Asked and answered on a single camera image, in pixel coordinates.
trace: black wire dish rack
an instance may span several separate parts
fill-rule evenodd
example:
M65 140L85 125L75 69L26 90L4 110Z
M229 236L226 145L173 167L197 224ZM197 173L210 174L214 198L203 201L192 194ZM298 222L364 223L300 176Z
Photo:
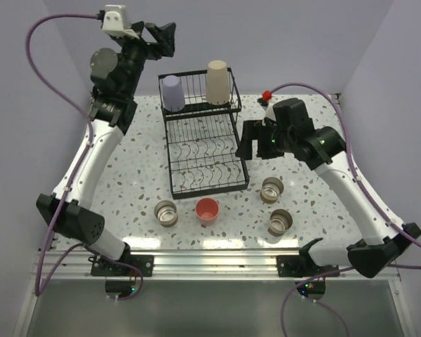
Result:
M166 128L170 189L174 199L245 190L246 163L235 156L240 139L237 118L241 99L231 68L229 102L206 102L207 70L159 75L161 110ZM162 105L162 79L175 75L185 94L183 110L170 112Z

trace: paper cup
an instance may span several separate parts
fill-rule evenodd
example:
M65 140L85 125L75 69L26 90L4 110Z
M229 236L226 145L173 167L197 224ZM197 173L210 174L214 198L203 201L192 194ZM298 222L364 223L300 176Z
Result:
M206 100L212 105L229 102L229 76L226 62L212 61L208 64Z

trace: red cup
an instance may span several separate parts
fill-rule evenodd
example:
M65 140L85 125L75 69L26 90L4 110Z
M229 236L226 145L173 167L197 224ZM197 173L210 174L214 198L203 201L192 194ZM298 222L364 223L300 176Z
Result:
M195 213L205 226L212 225L218 217L218 203L211 198L203 198L196 203Z

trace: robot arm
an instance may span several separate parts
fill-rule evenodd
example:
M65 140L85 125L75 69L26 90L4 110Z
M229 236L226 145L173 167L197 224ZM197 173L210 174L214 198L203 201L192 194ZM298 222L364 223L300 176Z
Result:
M93 194L105 165L133 120L137 104L133 100L146 60L172 57L175 52L175 23L157 27L152 23L130 24L126 7L108 5L98 15L102 30L118 43L121 52L101 48L91 58L91 80L94 83L89 112L93 139L86 132L75 158L51 195L40 194L36 206L50 223L68 177L86 145L91 148L82 161L53 230L85 243L92 250L112 260L127 263L129 245L105 229L105 219L90 211ZM142 38L144 28L156 42Z
M315 170L345 205L360 229L363 239L348 247L344 243L325 244L315 239L300 249L300 264L293 268L315 270L315 266L352 265L363 276L374 277L410 245L393 230L373 208L361 191L361 180L369 194L387 213L393 223L401 224L410 236L418 238L421 231L415 223L404 224L377 195L355 166L357 177L347 161L346 144L336 130L330 127L315 129L304 102L297 98L270 103L263 120L245 121L238 157L252 158L252 141L258 142L257 156L262 159L281 157L285 152L295 155L311 170Z

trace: terrazzo surface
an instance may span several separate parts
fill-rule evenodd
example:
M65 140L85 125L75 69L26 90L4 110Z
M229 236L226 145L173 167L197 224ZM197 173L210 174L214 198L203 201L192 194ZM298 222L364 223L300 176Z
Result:
M332 126L340 132L334 110L317 95L280 95L305 101L315 127ZM257 95L241 96L243 109L237 126L241 135L244 119L263 118ZM337 196L305 164L291 154L260 161L247 161L250 183L247 190L214 194L220 204L217 221L210 227L197 219L194 207L200 198L175 200L178 223L161 227L154 207L173 200L170 191L166 132L158 96L136 98L138 109L128 133L109 158L94 194L92 210L105 217L106 228L132 249L266 249L303 246L316 237L354 243L360 232ZM277 203L260 200L262 181L270 176L282 180L285 190ZM268 233L269 215L286 209L293 226L282 237ZM57 250L75 242L59 238Z

